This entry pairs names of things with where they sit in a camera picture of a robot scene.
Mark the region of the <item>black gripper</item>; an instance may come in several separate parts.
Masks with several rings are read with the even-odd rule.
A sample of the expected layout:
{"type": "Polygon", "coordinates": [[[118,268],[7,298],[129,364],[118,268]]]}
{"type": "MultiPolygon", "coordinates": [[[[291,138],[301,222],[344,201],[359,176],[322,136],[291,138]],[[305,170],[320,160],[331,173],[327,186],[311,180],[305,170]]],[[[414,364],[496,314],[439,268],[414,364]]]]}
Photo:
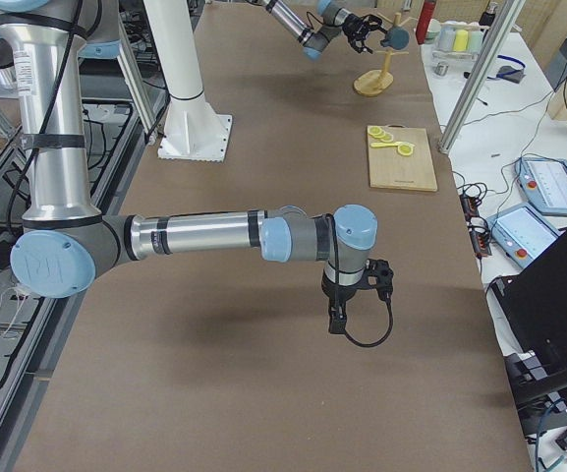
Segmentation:
{"type": "Polygon", "coordinates": [[[321,289],[328,298],[328,333],[344,335],[346,333],[346,302],[352,299],[358,290],[369,290],[368,267],[356,272],[339,271],[333,265],[324,267],[321,289]]]}
{"type": "Polygon", "coordinates": [[[369,37],[366,31],[376,30],[387,32],[383,25],[383,19],[373,14],[363,17],[351,14],[346,17],[342,24],[342,32],[349,41],[349,45],[358,53],[373,53],[373,50],[366,44],[369,37]]]}

